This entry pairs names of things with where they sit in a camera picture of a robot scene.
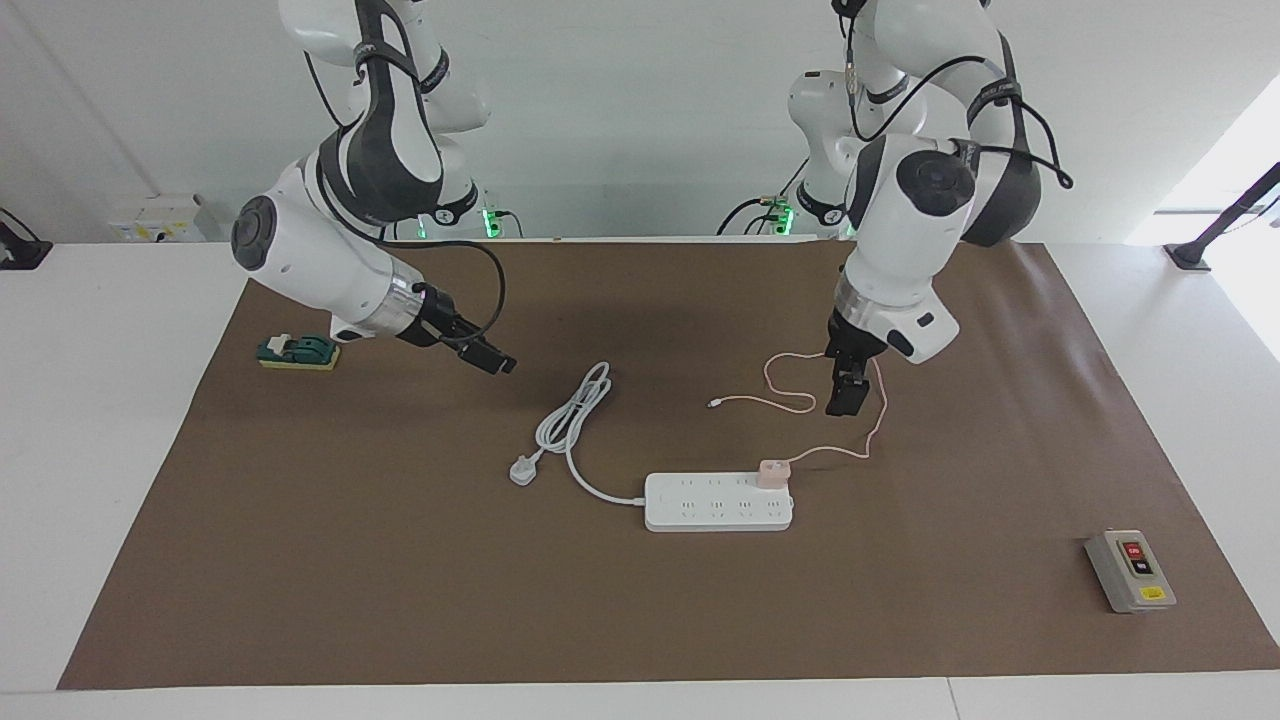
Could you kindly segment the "black table clamp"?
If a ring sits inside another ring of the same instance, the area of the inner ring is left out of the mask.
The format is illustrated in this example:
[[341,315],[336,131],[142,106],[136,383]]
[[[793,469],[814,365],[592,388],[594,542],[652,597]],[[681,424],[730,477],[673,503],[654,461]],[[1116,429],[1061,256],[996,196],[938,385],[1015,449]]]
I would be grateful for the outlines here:
[[37,269],[52,251],[54,243],[42,240],[19,217],[0,206],[0,270],[28,272]]

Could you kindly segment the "white power strip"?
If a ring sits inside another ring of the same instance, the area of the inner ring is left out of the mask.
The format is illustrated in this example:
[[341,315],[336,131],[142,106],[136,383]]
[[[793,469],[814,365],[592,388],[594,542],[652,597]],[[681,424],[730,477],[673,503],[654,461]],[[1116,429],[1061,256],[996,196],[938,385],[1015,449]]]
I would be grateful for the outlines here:
[[653,473],[643,500],[655,533],[781,532],[794,520],[787,484],[762,484],[758,471]]

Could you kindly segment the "grey on-off switch box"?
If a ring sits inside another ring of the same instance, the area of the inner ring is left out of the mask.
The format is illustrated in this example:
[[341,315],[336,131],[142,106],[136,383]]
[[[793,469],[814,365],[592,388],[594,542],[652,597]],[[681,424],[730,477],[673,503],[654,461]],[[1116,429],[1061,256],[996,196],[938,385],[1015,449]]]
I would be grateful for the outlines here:
[[1083,547],[1114,612],[1143,614],[1178,606],[1143,532],[1107,529],[1088,538]]

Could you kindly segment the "black angled stand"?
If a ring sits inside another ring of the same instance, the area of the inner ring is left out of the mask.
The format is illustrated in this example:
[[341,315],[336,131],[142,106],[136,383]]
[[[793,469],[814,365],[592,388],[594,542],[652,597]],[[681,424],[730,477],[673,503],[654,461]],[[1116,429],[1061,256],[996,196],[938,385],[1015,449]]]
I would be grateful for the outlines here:
[[1194,240],[1166,243],[1164,251],[1183,272],[1211,272],[1204,255],[1212,242],[1234,231],[1244,217],[1257,218],[1280,202],[1280,161],[1274,163],[1230,206],[1224,209]]

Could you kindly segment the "brown paper mat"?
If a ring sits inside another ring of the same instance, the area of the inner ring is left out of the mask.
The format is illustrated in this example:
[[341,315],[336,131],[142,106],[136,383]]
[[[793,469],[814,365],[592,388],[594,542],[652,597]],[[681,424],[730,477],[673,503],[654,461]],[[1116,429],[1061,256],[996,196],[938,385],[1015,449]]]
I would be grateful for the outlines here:
[[[662,682],[1280,667],[1272,639],[1047,251],[959,249],[937,359],[881,365],[867,461],[794,470],[794,521],[658,534],[558,457],[508,469],[585,372],[575,450],[604,492],[859,445],[861,413],[756,392],[815,352],[841,243],[515,245],[494,329],[517,369],[348,345],[334,372],[253,346],[326,315],[250,282],[104,584],[63,689]],[[1116,614],[1085,556],[1140,530],[1178,598]]]

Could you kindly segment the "white wall socket box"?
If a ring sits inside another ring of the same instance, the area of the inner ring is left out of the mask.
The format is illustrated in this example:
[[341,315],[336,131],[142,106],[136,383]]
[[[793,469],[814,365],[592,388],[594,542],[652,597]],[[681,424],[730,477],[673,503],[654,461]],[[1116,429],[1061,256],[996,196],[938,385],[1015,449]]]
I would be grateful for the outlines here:
[[108,227],[120,242],[205,243],[221,242],[223,232],[209,205],[197,193],[165,193],[137,204],[116,202]]

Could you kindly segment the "green knife switch yellow base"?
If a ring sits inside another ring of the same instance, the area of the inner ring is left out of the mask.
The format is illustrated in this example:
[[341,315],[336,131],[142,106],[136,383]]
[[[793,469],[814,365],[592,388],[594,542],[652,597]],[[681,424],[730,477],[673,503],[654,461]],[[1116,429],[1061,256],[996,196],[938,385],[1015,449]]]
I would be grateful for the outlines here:
[[338,343],[319,336],[282,333],[262,341],[255,357],[261,366],[283,370],[329,372],[340,356]]

